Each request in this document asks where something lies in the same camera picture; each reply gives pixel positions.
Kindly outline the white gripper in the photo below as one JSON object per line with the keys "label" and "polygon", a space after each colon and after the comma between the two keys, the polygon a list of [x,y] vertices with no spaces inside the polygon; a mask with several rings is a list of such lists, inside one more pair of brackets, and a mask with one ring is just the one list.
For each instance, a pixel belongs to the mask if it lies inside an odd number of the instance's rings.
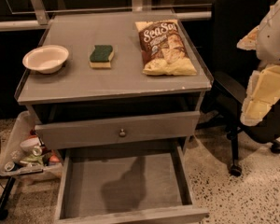
{"label": "white gripper", "polygon": [[[268,63],[280,64],[280,0],[253,28],[239,40],[236,47],[256,50],[257,57]],[[240,121],[256,126],[280,100],[280,65],[270,64],[262,71],[254,71],[246,88]]]}

